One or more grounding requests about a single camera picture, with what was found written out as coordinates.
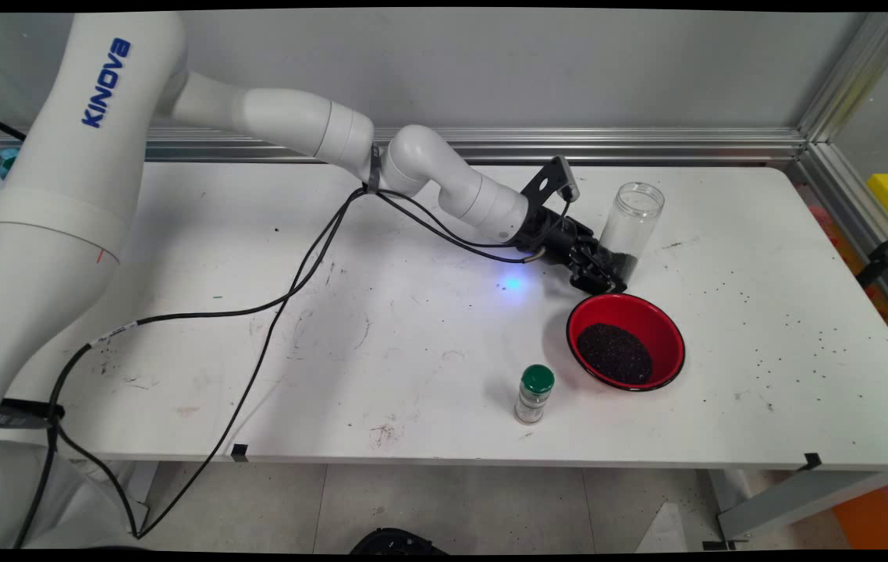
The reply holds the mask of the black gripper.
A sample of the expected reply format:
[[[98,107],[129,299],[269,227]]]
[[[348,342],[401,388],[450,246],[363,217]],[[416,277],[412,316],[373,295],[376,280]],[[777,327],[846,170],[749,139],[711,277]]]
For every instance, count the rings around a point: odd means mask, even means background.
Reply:
[[[519,251],[534,254],[541,248],[543,260],[569,268],[570,284],[580,291],[600,295],[628,290],[621,260],[594,238],[593,230],[543,206],[528,211],[518,230]]]

